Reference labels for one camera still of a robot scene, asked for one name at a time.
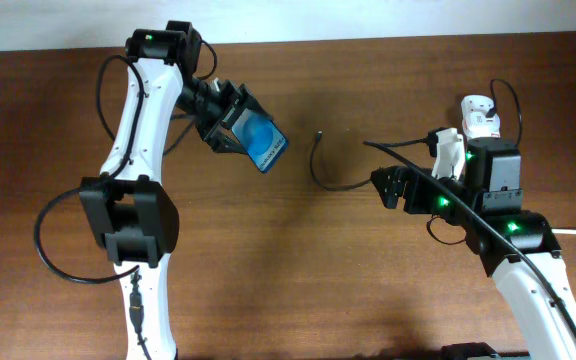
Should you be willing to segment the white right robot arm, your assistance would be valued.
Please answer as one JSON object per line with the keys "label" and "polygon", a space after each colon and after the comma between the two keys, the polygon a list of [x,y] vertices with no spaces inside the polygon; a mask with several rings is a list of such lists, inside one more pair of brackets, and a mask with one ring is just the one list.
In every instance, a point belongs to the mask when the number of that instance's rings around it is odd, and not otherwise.
{"label": "white right robot arm", "polygon": [[576,301],[547,219],[523,209],[521,155],[511,140],[468,141],[462,177],[434,177],[405,157],[370,180],[385,207],[459,226],[516,319],[533,359],[576,359]]}

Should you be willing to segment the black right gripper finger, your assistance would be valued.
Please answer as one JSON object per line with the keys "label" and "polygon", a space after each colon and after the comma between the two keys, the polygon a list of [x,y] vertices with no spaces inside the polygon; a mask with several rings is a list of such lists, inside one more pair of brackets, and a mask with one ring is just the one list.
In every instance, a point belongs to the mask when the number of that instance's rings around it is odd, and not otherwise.
{"label": "black right gripper finger", "polygon": [[401,180],[374,181],[379,197],[387,209],[396,209],[399,199],[404,195],[406,182]]}
{"label": "black right gripper finger", "polygon": [[380,167],[374,170],[370,175],[373,184],[390,184],[406,181],[409,169],[405,166]]}

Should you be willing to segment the blue smartphone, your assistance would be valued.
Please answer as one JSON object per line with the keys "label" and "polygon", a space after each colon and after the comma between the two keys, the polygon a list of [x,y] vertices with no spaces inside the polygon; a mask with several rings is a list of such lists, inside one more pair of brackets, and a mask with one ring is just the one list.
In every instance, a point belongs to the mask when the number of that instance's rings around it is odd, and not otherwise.
{"label": "blue smartphone", "polygon": [[265,115],[244,110],[231,128],[261,173],[267,173],[288,147],[288,139]]}

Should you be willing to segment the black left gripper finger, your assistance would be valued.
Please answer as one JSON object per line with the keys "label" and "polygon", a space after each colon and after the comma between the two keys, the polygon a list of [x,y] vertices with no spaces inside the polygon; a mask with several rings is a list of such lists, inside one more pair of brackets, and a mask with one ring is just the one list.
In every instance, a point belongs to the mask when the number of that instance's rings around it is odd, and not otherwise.
{"label": "black left gripper finger", "polygon": [[224,133],[221,128],[210,130],[206,137],[206,143],[214,153],[246,153],[243,146]]}
{"label": "black left gripper finger", "polygon": [[260,116],[273,122],[273,116],[266,111],[258,99],[245,86],[224,89],[221,95],[225,97],[226,107],[220,118],[220,125],[233,131],[236,127],[243,127],[253,116]]}

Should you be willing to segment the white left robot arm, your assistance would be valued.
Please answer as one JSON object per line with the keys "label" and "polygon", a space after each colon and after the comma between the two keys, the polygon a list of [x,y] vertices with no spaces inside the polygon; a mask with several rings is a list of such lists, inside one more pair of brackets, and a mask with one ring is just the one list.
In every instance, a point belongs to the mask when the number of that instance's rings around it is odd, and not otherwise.
{"label": "white left robot arm", "polygon": [[179,212],[162,185],[165,141],[174,110],[194,119],[216,153],[247,156],[268,172],[287,137],[245,85],[195,74],[204,41],[189,22],[137,29],[126,41],[128,88],[113,147],[79,198],[119,281],[130,359],[175,359],[167,275],[180,229]]}

